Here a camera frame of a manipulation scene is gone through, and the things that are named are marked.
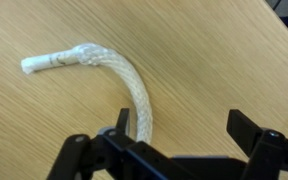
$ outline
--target rope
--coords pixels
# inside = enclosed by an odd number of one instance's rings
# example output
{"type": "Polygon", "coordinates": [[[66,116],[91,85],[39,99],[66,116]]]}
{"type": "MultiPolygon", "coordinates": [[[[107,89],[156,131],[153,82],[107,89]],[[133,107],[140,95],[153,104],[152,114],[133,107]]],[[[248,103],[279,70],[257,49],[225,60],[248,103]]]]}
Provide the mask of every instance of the rope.
{"type": "Polygon", "coordinates": [[[125,82],[137,111],[137,141],[150,143],[152,137],[152,110],[145,86],[134,67],[112,49],[97,44],[82,44],[71,50],[30,57],[22,60],[25,73],[60,67],[80,62],[83,65],[103,65],[112,68],[125,82]]]}

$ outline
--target wooden table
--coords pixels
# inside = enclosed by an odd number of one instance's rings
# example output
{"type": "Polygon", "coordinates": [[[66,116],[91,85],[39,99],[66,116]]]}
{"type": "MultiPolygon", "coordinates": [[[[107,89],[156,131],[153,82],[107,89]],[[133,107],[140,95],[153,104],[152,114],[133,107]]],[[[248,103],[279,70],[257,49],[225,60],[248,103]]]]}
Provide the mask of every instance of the wooden table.
{"type": "Polygon", "coordinates": [[[0,179],[45,179],[66,137],[94,137],[122,107],[134,129],[132,99],[111,69],[21,70],[25,57],[84,42],[136,67],[152,146],[168,156],[246,160],[225,130],[231,108],[288,136],[288,30],[262,0],[0,0],[0,179]]]}

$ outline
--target black plastic part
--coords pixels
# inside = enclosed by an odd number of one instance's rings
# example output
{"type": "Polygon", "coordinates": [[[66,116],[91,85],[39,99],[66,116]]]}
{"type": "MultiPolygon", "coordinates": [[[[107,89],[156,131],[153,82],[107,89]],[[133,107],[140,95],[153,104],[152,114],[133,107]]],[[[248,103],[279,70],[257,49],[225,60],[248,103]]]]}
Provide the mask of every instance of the black plastic part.
{"type": "Polygon", "coordinates": [[[89,180],[106,169],[116,180],[276,180],[288,171],[288,139],[274,130],[263,131],[238,110],[229,113],[227,131],[250,159],[228,157],[167,158],[144,142],[125,135],[129,110],[122,109],[116,128],[94,139],[70,136],[52,167],[48,180],[89,180]]]}
{"type": "Polygon", "coordinates": [[[239,180],[246,163],[233,158],[172,158],[183,168],[202,179],[208,180],[239,180]]]}
{"type": "Polygon", "coordinates": [[[277,180],[284,160],[284,145],[283,134],[264,131],[250,156],[242,179],[277,180]]]}
{"type": "Polygon", "coordinates": [[[125,154],[126,159],[136,164],[136,168],[146,170],[145,174],[149,175],[150,179],[201,179],[144,142],[129,146],[125,154]]]}
{"type": "Polygon", "coordinates": [[[247,156],[251,155],[263,132],[239,110],[230,110],[226,130],[247,156]]]}
{"type": "Polygon", "coordinates": [[[126,135],[128,135],[130,132],[129,112],[130,112],[130,109],[122,108],[120,111],[120,115],[118,116],[117,123],[116,123],[116,129],[120,130],[126,135]]]}
{"type": "MultiPolygon", "coordinates": [[[[73,180],[76,173],[80,171],[79,164],[83,151],[90,138],[85,134],[78,134],[68,137],[56,158],[47,180],[73,180]]],[[[84,178],[90,178],[92,174],[88,174],[84,178]]]]}

